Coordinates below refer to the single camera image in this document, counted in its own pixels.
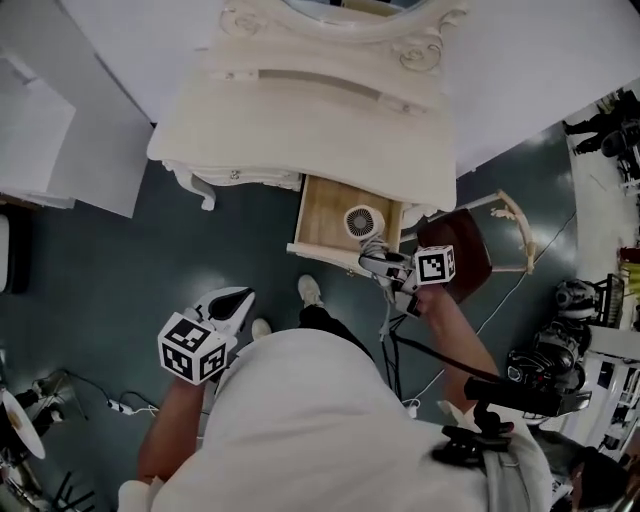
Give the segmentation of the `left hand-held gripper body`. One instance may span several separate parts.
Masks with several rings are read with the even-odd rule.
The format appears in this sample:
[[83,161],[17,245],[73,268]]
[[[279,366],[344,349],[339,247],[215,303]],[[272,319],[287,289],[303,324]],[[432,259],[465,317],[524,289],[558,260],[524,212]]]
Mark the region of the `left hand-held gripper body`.
[[240,307],[217,302],[175,312],[157,337],[160,365],[180,379],[200,385],[223,371],[237,346]]

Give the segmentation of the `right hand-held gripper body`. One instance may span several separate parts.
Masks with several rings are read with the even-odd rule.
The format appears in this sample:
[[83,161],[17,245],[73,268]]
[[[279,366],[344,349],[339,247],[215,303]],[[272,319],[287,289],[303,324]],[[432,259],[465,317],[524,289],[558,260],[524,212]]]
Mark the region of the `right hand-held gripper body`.
[[444,285],[456,275],[452,245],[418,248],[404,257],[400,268],[392,272],[395,308],[404,314],[418,317],[416,292],[423,286]]

